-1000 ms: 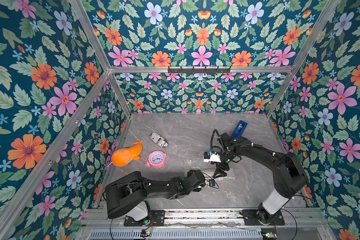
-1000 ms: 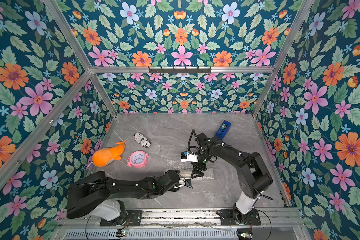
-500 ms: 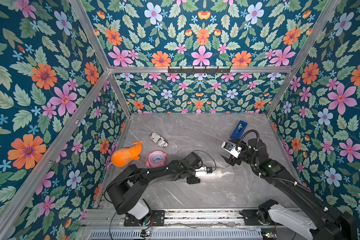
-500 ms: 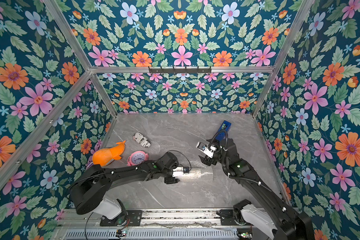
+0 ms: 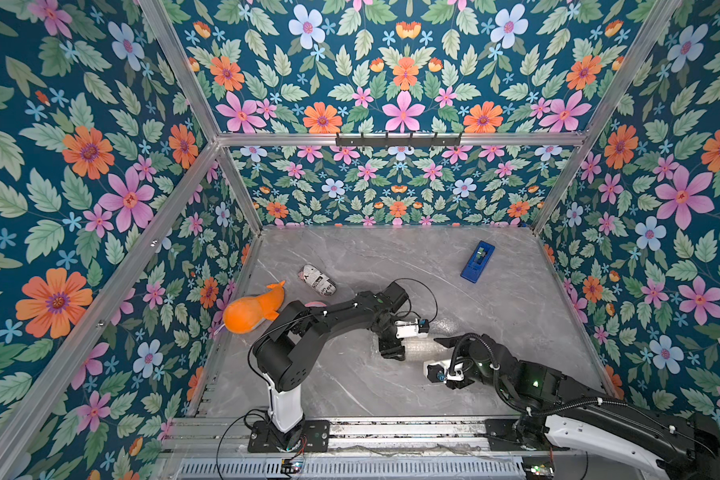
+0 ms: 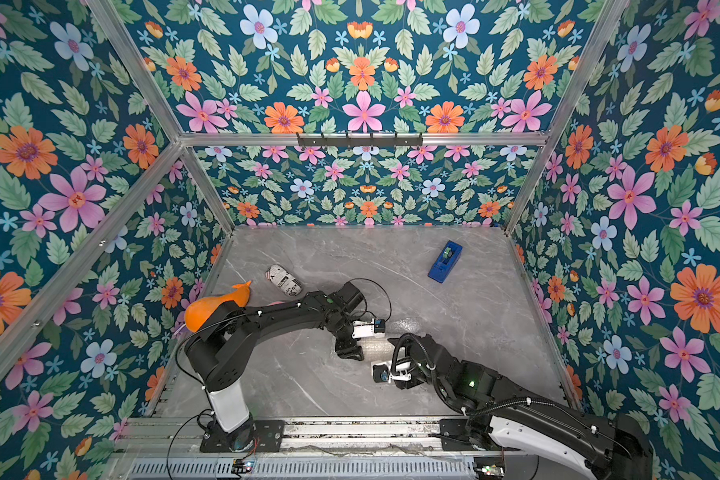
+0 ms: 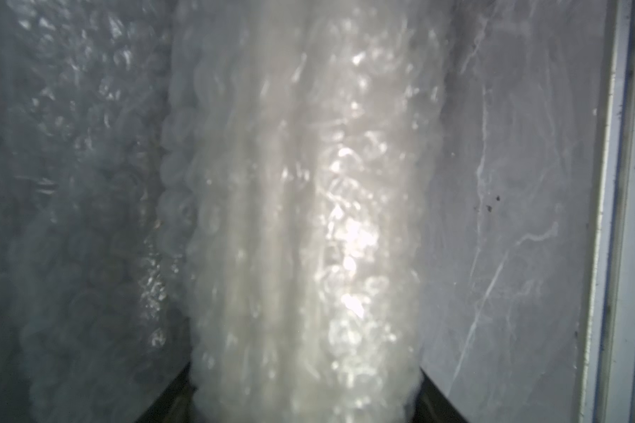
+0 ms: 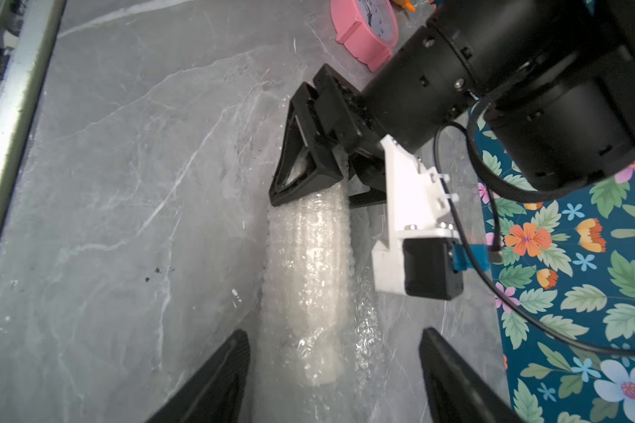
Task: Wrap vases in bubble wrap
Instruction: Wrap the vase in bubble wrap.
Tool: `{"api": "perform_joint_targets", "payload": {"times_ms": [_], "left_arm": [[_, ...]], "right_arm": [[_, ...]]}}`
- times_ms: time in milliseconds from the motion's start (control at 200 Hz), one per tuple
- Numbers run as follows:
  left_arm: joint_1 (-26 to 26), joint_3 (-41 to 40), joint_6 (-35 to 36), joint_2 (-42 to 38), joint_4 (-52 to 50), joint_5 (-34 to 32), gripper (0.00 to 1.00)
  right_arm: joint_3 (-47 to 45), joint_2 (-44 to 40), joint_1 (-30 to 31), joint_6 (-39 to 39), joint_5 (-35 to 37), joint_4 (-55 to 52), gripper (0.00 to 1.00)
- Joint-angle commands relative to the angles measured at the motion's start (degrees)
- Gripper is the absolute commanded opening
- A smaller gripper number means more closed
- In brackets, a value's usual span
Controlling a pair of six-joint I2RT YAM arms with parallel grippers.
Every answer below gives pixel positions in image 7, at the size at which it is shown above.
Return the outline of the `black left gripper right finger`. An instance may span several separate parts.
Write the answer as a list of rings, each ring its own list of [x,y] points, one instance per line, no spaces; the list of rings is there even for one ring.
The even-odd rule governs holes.
[[[425,372],[422,375],[421,387],[414,401],[412,423],[467,423],[430,377]]]

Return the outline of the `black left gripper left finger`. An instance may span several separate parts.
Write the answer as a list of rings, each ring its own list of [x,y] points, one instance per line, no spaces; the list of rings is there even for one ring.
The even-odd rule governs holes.
[[[196,391],[190,379],[189,362],[162,391],[157,400],[139,416],[136,423],[189,423],[193,395]]]

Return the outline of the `clear bubble wrap sheet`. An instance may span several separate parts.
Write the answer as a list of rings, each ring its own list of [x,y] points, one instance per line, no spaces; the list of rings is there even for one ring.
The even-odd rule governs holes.
[[[409,422],[448,1],[0,1],[0,422]]]

